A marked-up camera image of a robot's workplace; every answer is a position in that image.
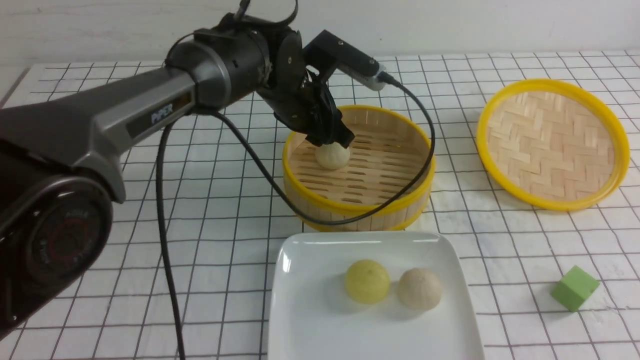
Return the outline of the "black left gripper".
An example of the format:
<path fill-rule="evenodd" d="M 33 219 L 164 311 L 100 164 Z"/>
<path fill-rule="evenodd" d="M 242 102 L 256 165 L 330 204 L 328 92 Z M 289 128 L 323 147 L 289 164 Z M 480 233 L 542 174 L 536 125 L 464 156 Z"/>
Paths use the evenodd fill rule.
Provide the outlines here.
<path fill-rule="evenodd" d="M 338 144 L 347 150 L 355 139 L 343 123 L 325 84 L 309 75 L 304 60 L 302 37 L 286 28 L 268 36 L 271 71 L 258 95 L 272 109 L 277 121 L 293 132 L 305 134 L 311 145 Z"/>

